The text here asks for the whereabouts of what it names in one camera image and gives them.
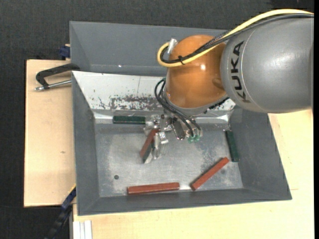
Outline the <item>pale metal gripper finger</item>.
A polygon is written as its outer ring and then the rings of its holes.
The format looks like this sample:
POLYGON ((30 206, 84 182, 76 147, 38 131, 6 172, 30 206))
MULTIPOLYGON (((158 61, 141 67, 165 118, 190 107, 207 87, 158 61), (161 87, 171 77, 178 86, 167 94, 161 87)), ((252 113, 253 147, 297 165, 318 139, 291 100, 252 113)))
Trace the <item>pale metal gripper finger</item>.
POLYGON ((144 154, 144 164, 150 163, 154 158, 155 148, 150 147, 144 154))
POLYGON ((159 159, 166 153, 166 147, 168 145, 168 138, 165 132, 157 132, 154 136, 154 150, 153 158, 159 159))

